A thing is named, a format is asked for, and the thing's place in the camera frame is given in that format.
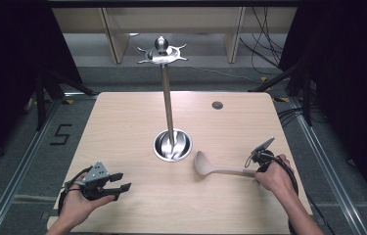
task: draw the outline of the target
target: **wooden table top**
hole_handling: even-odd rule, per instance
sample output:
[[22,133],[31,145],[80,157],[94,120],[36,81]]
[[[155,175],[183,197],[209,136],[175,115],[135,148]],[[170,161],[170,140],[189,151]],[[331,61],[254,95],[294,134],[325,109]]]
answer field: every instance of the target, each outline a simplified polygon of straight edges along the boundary
[[[219,101],[223,109],[212,103]],[[96,209],[73,231],[152,234],[289,234],[288,218],[269,191],[253,178],[200,176],[193,159],[202,151],[213,165],[244,167],[259,144],[275,137],[269,150],[294,159],[270,96],[266,93],[171,92],[174,128],[193,140],[190,155],[177,163],[159,159],[156,136],[167,129],[162,92],[99,95],[73,157],[66,181],[102,161],[131,182],[119,200]],[[257,169],[251,164],[250,169]],[[300,199],[311,209],[296,171]],[[56,217],[50,217],[50,227]]]

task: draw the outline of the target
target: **floor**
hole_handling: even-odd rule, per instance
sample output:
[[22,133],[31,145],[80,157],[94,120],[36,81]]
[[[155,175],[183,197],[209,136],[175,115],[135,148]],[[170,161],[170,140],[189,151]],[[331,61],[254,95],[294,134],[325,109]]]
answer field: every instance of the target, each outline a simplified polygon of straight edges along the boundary
[[[137,34],[131,37],[122,63],[115,65],[105,35],[65,35],[84,84],[97,91],[160,90],[159,83],[150,80],[158,79],[157,69],[151,64],[137,64],[143,57],[136,50],[137,47],[154,47],[158,36]],[[261,84],[263,79],[270,79],[280,72],[257,55],[252,56],[251,50],[242,43],[236,63],[229,64],[220,34],[163,36],[172,46],[187,44],[182,49],[182,57],[189,61],[170,65],[170,77],[174,80],[171,85],[175,90],[247,92],[250,87]],[[242,38],[253,47],[250,34],[242,35]],[[277,34],[271,38],[282,47],[286,36]],[[262,47],[256,50],[273,63],[277,62],[271,51]],[[274,106],[278,112],[300,106],[299,96],[290,98],[288,102],[281,99],[287,98],[284,92],[287,83],[288,79],[267,91],[277,98]],[[35,130],[37,113],[33,104],[3,143],[5,155],[0,157],[0,234],[46,232],[47,217],[52,213],[96,98],[82,96],[68,86],[63,88],[69,94],[68,101],[49,102],[49,118],[42,131]],[[358,173],[357,166],[346,162],[347,152],[323,114],[314,110],[312,120],[313,126],[308,127],[295,112],[280,117],[305,191],[336,234],[367,234],[367,184]],[[61,138],[55,136],[58,129],[69,134],[67,144],[55,145],[61,142]],[[316,208],[312,206],[312,209],[316,223],[326,234],[331,234]]]

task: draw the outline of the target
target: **silver ball knob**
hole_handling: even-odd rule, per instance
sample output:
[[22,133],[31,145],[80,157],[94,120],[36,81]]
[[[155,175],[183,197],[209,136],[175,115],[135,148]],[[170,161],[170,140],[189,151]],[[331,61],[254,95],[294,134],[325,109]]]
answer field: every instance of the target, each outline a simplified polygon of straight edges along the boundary
[[167,55],[168,41],[165,38],[159,37],[155,42],[155,46],[160,55]]

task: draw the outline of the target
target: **beige ladle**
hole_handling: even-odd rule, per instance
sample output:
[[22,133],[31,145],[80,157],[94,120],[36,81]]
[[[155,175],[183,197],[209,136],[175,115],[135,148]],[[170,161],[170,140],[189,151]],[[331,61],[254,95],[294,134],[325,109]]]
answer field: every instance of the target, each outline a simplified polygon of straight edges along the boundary
[[254,177],[256,171],[253,169],[224,167],[212,165],[202,151],[198,151],[194,159],[195,169],[201,175],[208,175],[211,173],[236,174],[248,177]]

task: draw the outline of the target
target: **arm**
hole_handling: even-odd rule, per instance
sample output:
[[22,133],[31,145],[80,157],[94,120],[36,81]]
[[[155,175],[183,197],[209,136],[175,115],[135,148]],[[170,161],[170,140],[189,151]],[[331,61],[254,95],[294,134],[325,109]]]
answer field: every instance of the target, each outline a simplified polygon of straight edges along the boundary
[[[85,174],[82,174],[76,180],[82,180],[84,176]],[[46,235],[69,234],[75,226],[85,221],[96,208],[111,202],[115,198],[114,195],[110,195],[95,201],[89,201],[83,197],[78,189],[79,185],[77,184],[70,187],[61,214]]]
[[[285,155],[280,155],[280,158],[287,166],[290,166]],[[272,163],[265,172],[257,172],[255,179],[265,189],[274,193],[297,234],[323,234],[299,200],[290,177],[278,164]]]

